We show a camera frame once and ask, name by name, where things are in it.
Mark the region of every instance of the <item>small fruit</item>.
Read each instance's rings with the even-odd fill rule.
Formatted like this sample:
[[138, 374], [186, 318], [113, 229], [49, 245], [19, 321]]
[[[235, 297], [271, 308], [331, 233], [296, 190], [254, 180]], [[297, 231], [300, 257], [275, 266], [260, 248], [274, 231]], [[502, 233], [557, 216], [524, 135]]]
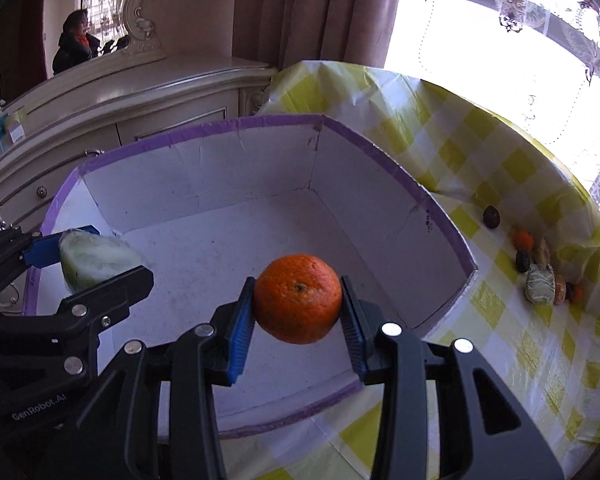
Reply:
[[566, 292], [564, 295], [564, 297], [566, 298], [567, 301], [571, 301], [573, 299], [573, 293], [574, 293], [573, 283], [567, 282], [567, 288], [566, 288]]
[[518, 230], [514, 232], [511, 241], [513, 241], [513, 246], [517, 250], [525, 250], [529, 254], [534, 250], [534, 238], [526, 231]]
[[524, 249], [516, 253], [516, 269], [518, 272], [527, 272], [531, 266], [531, 257]]
[[573, 285], [573, 295], [569, 301], [578, 303], [582, 299], [582, 286], [579, 283]]
[[567, 283], [560, 274], [555, 275], [555, 297], [554, 305], [561, 304], [567, 294]]
[[286, 343], [314, 343], [340, 315], [342, 288], [324, 261], [308, 254], [283, 256], [269, 264], [253, 289], [254, 316]]
[[482, 213], [482, 222], [488, 229], [495, 229], [500, 225], [500, 212], [494, 206], [487, 206]]

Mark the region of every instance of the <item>plastic tablecloth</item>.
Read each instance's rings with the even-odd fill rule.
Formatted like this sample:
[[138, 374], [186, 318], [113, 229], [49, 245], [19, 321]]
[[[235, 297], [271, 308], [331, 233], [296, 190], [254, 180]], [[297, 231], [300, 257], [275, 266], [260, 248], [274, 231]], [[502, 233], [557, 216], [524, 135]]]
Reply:
[[[302, 62], [274, 78], [258, 113], [308, 112], [334, 117], [375, 142], [434, 194], [459, 227], [479, 278], [426, 339], [473, 341], [533, 418], [567, 476], [573, 475], [600, 442], [600, 213], [586, 190], [512, 124], [416, 78]], [[496, 206], [502, 218], [494, 231], [482, 224], [487, 205]], [[509, 237], [515, 227], [546, 238], [557, 272], [582, 284], [579, 304], [525, 301]], [[222, 442], [229, 477], [368, 478], [381, 397], [381, 386], [364, 388], [295, 425]], [[433, 399], [430, 479], [438, 478], [439, 458]]]

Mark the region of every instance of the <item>lace curtain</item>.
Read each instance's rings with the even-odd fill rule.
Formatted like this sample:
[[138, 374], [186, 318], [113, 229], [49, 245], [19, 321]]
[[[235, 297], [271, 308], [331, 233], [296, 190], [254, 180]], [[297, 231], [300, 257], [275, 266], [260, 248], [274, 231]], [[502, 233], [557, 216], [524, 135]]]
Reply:
[[400, 0], [385, 68], [524, 128], [600, 208], [597, 0]]

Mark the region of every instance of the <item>cabinet drawer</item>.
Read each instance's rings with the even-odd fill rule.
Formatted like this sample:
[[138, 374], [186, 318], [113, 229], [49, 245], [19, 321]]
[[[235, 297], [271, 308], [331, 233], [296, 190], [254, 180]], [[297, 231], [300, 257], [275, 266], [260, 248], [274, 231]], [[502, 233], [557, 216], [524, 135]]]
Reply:
[[0, 182], [0, 222], [20, 226], [24, 232], [35, 230], [71, 171], [94, 156], [95, 150], [109, 151], [119, 146], [116, 127], [112, 124], [33, 157]]
[[203, 124], [238, 116], [238, 91], [227, 90], [162, 108], [118, 123], [120, 142], [128, 144], [184, 124]]

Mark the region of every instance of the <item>black jacket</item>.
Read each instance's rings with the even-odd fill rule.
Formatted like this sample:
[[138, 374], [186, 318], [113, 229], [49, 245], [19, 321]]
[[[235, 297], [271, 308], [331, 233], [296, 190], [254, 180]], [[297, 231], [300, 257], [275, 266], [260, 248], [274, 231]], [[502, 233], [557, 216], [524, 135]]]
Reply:
[[89, 41], [89, 48], [76, 40], [73, 34], [67, 32], [60, 34], [60, 40], [58, 41], [60, 48], [56, 52], [52, 65], [54, 75], [98, 57], [100, 40], [91, 34], [87, 34], [87, 40]]

